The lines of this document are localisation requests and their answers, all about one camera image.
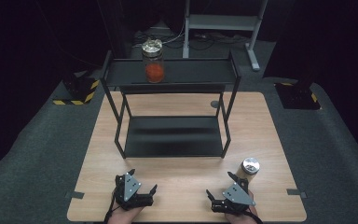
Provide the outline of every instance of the red contents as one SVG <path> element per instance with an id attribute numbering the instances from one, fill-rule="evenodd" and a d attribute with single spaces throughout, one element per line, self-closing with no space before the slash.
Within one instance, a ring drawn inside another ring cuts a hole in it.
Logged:
<path id="1" fill-rule="evenodd" d="M 150 63 L 146 66 L 147 81 L 157 83 L 164 78 L 164 68 L 157 63 Z"/>

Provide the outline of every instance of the robotic hand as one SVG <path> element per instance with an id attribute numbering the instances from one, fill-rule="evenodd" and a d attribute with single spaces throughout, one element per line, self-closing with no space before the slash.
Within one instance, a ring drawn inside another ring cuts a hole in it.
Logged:
<path id="1" fill-rule="evenodd" d="M 132 176 L 134 173 L 135 169 L 132 169 L 125 175 L 116 176 L 116 188 L 113 192 L 113 197 L 124 210 L 151 206 L 153 204 L 153 195 L 156 193 L 157 185 L 148 194 L 138 194 L 137 190 L 141 187 L 141 183 Z"/>
<path id="2" fill-rule="evenodd" d="M 236 175 L 228 172 L 228 175 L 234 180 L 234 184 L 223 192 L 225 200 L 216 200 L 209 190 L 206 190 L 208 198 L 212 202 L 212 211 L 215 213 L 228 213 L 239 216 L 246 215 L 252 217 L 257 223 L 263 223 L 259 217 L 247 212 L 249 205 L 255 206 L 255 202 L 249 196 L 248 180 L 241 179 Z"/>

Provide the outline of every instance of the yellow and black hazard tape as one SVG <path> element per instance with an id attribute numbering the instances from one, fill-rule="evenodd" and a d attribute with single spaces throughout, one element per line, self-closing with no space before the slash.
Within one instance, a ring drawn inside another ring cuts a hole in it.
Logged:
<path id="1" fill-rule="evenodd" d="M 55 105 L 86 105 L 88 104 L 92 97 L 94 96 L 95 90 L 99 84 L 99 80 L 95 80 L 91 87 L 89 88 L 89 94 L 86 96 L 84 100 L 69 100 L 69 99 L 54 99 L 53 104 Z"/>

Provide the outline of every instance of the black curtain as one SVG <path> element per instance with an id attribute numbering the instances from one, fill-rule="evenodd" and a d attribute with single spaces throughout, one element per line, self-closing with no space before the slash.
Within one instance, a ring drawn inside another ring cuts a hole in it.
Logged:
<path id="1" fill-rule="evenodd" d="M 0 0 L 0 160 L 63 76 L 108 50 L 96 1 Z"/>
<path id="2" fill-rule="evenodd" d="M 297 0 L 264 77 L 320 84 L 358 143 L 358 1 Z"/>

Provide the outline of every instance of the dark background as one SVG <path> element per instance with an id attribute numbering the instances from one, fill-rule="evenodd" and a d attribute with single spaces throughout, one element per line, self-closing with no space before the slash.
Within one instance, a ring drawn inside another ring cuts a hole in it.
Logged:
<path id="1" fill-rule="evenodd" d="M 0 160 L 64 76 L 102 66 L 109 49 L 125 57 L 131 34 L 161 18 L 180 30 L 184 2 L 0 0 Z M 247 15 L 258 6 L 256 0 L 193 0 L 191 8 Z M 358 1 L 269 0 L 257 39 L 277 42 L 265 77 L 301 79 L 316 71 L 315 82 L 358 142 Z"/>

